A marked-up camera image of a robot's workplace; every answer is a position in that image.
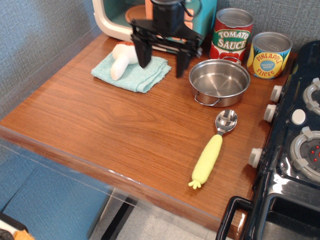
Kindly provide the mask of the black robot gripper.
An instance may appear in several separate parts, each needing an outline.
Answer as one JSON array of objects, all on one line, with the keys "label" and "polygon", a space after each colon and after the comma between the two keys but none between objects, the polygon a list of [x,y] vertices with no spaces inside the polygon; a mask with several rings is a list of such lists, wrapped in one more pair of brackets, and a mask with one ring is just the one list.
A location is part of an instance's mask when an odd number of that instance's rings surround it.
[{"label": "black robot gripper", "polygon": [[200,56],[203,36],[185,24],[190,15],[184,0],[152,0],[152,19],[133,19],[131,39],[139,65],[145,68],[151,61],[152,47],[178,52],[176,77],[183,76],[191,56]]}]

